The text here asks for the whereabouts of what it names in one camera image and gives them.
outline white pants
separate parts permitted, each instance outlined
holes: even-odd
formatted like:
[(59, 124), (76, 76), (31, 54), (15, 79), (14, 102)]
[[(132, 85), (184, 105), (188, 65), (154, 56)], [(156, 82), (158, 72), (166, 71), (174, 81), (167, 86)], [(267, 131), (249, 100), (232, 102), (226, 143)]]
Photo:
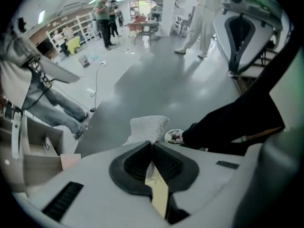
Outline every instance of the white pants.
[(199, 48), (202, 53), (207, 54), (211, 39), (215, 33), (213, 27), (214, 18), (215, 12), (198, 5), (193, 15), (190, 31), (184, 42), (184, 48), (192, 47), (200, 36)]

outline white machine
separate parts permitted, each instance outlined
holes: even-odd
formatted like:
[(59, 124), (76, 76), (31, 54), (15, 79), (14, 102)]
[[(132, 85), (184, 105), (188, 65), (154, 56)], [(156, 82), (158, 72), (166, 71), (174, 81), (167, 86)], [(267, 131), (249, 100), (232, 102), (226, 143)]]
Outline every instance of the white machine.
[(283, 29), (282, 8), (275, 0), (223, 0), (215, 17), (218, 48), (229, 71), (240, 75), (269, 47), (274, 50)]

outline table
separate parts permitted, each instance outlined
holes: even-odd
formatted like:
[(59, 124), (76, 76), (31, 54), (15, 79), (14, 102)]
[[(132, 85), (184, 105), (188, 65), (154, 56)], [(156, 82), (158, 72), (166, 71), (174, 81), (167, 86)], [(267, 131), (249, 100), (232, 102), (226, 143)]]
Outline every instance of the table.
[[(139, 23), (131, 23), (129, 25), (132, 25), (132, 26), (141, 26), (142, 27), (142, 31), (141, 32), (138, 32), (135, 30), (136, 32), (136, 37), (135, 37), (135, 40), (134, 40), (134, 45), (136, 43), (136, 38), (137, 36), (149, 36), (149, 39), (150, 39), (150, 46), (151, 46), (151, 35), (153, 34), (156, 38), (156, 35), (155, 35), (155, 32), (158, 31), (158, 26), (159, 26), (159, 23), (157, 22), (139, 22)], [(149, 31), (144, 31), (144, 27), (149, 27)]]

